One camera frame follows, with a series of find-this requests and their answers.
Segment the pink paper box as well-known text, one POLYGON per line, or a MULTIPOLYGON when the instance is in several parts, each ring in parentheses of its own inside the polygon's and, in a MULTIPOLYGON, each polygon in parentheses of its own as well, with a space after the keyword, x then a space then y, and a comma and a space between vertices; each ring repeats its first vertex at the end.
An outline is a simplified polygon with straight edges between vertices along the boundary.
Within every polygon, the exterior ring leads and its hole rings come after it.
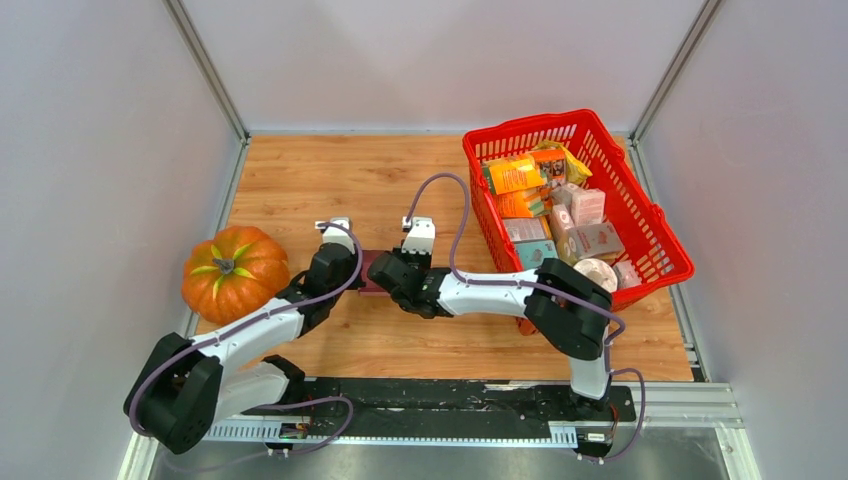
POLYGON ((386 250, 365 250, 363 252, 363 266, 361 277, 364 286, 358 289, 361 296, 381 296, 389 297, 391 290, 395 284, 392 276, 391 263, 389 260, 381 260, 381 257, 387 255, 392 257, 391 251, 386 250))

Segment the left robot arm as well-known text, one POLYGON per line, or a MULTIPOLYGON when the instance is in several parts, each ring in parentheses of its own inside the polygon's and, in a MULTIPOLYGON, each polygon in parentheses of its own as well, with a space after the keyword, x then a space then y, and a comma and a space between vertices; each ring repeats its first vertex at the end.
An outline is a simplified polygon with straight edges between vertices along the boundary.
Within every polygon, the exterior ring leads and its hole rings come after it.
POLYGON ((304 372, 267 352, 326 320, 359 281, 361 267, 360 249, 325 243, 308 270, 246 317, 208 334, 162 337, 125 400, 133 430, 182 454, 234 415, 256 409, 291 415, 312 407, 304 372))

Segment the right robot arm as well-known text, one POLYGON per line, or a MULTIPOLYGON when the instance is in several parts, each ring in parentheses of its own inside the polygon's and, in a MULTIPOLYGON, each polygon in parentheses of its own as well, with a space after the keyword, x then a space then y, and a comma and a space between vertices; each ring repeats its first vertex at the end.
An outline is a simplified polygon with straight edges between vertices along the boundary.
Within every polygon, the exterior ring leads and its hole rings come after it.
POLYGON ((426 268, 383 252, 367 277, 402 310, 423 318, 493 314, 529 321, 568 357, 574 412, 593 419, 609 407, 612 295, 563 261, 548 258, 522 272, 481 274, 426 268))

